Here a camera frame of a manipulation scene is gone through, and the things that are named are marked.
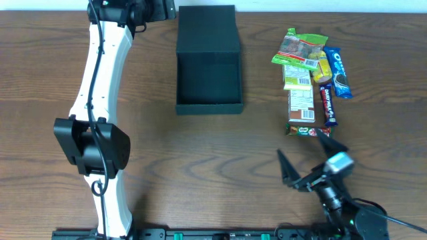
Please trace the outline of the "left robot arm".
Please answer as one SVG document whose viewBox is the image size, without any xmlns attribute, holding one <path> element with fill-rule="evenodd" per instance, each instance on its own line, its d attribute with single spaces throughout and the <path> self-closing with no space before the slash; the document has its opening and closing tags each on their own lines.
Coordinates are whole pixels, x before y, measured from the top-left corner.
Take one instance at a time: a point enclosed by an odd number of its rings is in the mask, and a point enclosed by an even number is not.
<svg viewBox="0 0 427 240">
<path fill-rule="evenodd" d="M 173 0 L 91 0 L 87 6 L 89 51 L 77 98 L 54 135 L 68 162 L 91 189 L 98 218 L 94 230 L 56 230 L 53 239 L 135 239 L 123 170 L 130 138 L 117 126 L 124 63 L 136 33 L 155 21 L 175 19 Z"/>
</svg>

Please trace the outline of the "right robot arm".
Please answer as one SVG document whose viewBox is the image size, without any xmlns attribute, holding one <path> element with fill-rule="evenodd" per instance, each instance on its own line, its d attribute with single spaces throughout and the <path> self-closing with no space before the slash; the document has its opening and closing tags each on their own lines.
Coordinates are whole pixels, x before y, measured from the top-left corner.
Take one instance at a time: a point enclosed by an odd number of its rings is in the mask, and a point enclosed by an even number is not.
<svg viewBox="0 0 427 240">
<path fill-rule="evenodd" d="M 327 159 L 305 177 L 277 150 L 283 184 L 299 192 L 316 193 L 327 219 L 296 233 L 302 239 L 389 239 L 385 209 L 371 201 L 356 203 L 344 185 L 344 178 L 354 168 L 348 148 L 319 129 L 315 132 Z"/>
</svg>

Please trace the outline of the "green snack mix bag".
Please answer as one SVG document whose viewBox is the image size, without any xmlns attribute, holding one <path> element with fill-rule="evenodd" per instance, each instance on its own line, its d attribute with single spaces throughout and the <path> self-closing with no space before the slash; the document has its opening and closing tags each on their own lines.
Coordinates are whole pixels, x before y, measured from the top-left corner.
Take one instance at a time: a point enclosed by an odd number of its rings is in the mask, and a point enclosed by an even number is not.
<svg viewBox="0 0 427 240">
<path fill-rule="evenodd" d="M 289 28 L 272 63 L 314 71 L 327 40 L 325 35 L 297 33 L 294 28 Z"/>
</svg>

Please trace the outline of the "black gift box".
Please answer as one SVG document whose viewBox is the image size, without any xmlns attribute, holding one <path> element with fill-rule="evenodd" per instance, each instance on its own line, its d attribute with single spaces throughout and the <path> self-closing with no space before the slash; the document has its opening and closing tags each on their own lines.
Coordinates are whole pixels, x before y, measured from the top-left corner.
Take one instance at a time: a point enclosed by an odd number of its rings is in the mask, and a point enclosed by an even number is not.
<svg viewBox="0 0 427 240">
<path fill-rule="evenodd" d="M 241 47 L 233 5 L 179 8 L 177 115 L 240 114 Z"/>
</svg>

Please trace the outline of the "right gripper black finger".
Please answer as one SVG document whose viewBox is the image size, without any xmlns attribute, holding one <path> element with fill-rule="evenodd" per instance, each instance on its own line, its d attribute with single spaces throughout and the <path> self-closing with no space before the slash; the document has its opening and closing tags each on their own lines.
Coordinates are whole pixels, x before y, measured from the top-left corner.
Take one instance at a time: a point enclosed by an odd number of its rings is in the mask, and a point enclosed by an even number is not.
<svg viewBox="0 0 427 240">
<path fill-rule="evenodd" d="M 340 152 L 347 152 L 348 148 L 336 141 L 335 139 L 327 136 L 320 129 L 315 129 L 317 138 L 319 139 L 321 146 L 323 147 L 327 157 L 333 157 Z"/>
<path fill-rule="evenodd" d="M 277 154 L 280 162 L 283 184 L 288 187 L 294 187 L 294 185 L 301 179 L 299 173 L 295 170 L 293 165 L 288 161 L 288 158 L 280 149 L 277 150 Z"/>
</svg>

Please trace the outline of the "blue Oreo cookie pack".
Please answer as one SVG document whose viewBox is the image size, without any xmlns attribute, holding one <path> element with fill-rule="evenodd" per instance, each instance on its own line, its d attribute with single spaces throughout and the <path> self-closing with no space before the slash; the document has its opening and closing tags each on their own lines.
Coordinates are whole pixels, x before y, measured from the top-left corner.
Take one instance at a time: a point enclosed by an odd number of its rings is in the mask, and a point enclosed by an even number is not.
<svg viewBox="0 0 427 240">
<path fill-rule="evenodd" d="M 344 99 L 351 99 L 353 95 L 342 62 L 340 48 L 325 46 L 324 52 L 332 71 L 332 84 L 334 86 L 335 95 Z"/>
</svg>

